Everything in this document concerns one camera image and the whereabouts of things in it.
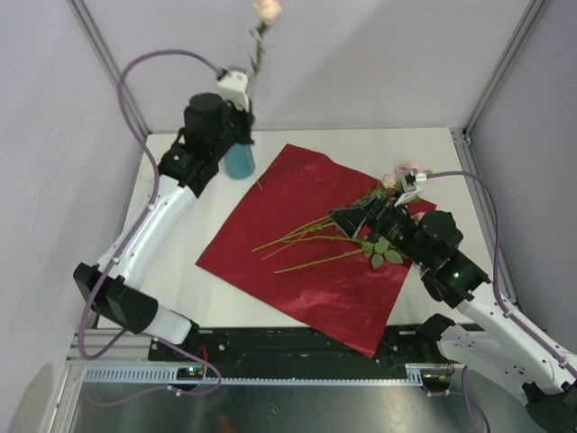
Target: white wall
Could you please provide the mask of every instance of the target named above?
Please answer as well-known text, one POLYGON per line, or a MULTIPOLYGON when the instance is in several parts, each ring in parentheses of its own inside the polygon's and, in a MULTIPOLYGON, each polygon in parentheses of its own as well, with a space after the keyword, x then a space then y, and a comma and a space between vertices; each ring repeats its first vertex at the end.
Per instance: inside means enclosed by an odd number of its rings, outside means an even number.
POLYGON ((78 323, 72 271, 110 245, 138 151, 65 1, 4 2, 0 58, 0 431, 32 433, 78 323))
MULTIPOLYGON (((121 65, 187 48, 249 66, 255 0, 86 0, 121 65)), ((260 129, 463 126, 529 0, 280 0, 259 78, 260 129)), ((189 96, 213 88, 189 59, 134 72, 152 131, 181 126, 189 96)))
POLYGON ((574 352, 575 23, 577 2, 551 2, 472 136, 501 208, 526 313, 574 352))

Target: white table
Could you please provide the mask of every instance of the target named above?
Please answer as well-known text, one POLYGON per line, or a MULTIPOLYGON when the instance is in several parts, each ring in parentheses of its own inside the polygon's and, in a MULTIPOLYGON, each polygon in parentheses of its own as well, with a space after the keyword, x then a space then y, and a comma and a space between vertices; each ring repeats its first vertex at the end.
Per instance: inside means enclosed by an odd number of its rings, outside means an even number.
MULTIPOLYGON (((148 145, 157 160, 174 141, 174 134, 153 134, 148 145)), ((380 178, 405 160, 434 172, 460 170, 461 164, 447 128, 286 131, 254 133, 256 174, 261 175, 286 143, 323 152, 333 161, 380 178)), ((198 256, 216 235, 254 178, 231 180, 223 172, 213 178, 191 209, 172 227, 146 275, 142 291, 160 304, 196 321, 201 327, 297 327, 302 323, 198 268, 198 256)), ((127 221, 145 200, 152 183, 146 158, 138 173, 127 221)), ((464 178, 431 180, 422 195, 439 209, 449 210, 464 234, 461 250, 490 274, 490 255, 481 234, 464 178)), ((471 321, 432 300, 411 268, 389 325, 422 323, 435 313, 458 323, 471 321)), ((118 327, 101 319, 99 327, 118 327)))

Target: blue vase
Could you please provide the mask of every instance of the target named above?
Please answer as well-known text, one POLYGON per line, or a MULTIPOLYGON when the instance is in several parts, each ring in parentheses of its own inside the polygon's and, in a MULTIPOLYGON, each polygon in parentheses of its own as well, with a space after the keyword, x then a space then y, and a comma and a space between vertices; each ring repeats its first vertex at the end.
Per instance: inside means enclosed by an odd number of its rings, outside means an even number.
POLYGON ((233 144, 223 160, 224 171, 231 179, 246 179, 254 173, 254 157, 249 144, 233 144))

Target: rose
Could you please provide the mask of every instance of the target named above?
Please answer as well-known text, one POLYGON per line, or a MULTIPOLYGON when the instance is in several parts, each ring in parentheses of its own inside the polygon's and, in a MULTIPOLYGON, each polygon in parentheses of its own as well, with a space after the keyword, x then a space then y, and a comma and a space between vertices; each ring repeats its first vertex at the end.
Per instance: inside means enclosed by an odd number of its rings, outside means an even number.
POLYGON ((392 174, 385 174, 380 181, 384 189, 393 189, 397 187, 397 182, 395 181, 395 176, 392 174))
POLYGON ((260 0, 254 4, 256 14, 264 23, 272 23, 282 12, 282 8, 277 0, 260 0))
POLYGON ((417 221, 418 223, 420 223, 421 219, 423 219, 424 216, 425 216, 425 212, 418 212, 415 215, 413 215, 413 219, 415 221, 417 221))
POLYGON ((411 170, 411 169, 415 169, 419 172, 421 171, 421 168, 417 165, 416 162, 406 161, 406 162, 403 162, 402 164, 400 164, 395 169, 395 176, 397 177, 397 179, 400 179, 400 175, 403 171, 407 171, 407 170, 411 170))

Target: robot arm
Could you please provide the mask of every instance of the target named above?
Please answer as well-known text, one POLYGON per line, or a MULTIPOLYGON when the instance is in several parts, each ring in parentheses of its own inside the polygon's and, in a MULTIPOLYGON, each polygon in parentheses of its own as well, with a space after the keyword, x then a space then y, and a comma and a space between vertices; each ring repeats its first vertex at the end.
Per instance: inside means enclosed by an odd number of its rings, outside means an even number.
POLYGON ((233 144, 252 143, 248 84, 245 71, 229 69, 218 81, 221 96, 205 93, 190 99, 185 127, 158 165, 159 189, 153 204, 149 194, 137 217, 96 265, 81 263, 74 271, 85 299, 105 275, 93 304, 96 313, 134 334, 144 332, 174 344, 198 328, 140 288, 160 243, 217 174, 220 159, 233 144))
POLYGON ((403 251, 421 269, 430 296, 457 309, 484 332, 469 333, 441 315, 420 331, 441 354, 468 365, 502 386, 526 405, 533 420, 548 432, 577 428, 577 356, 558 345, 514 305, 495 298, 488 275, 458 249, 463 234, 450 213, 428 212, 416 223, 404 203, 423 190, 424 173, 403 173, 407 191, 392 203, 383 196, 359 206, 336 209, 329 216, 349 236, 363 226, 369 239, 380 236, 403 251))

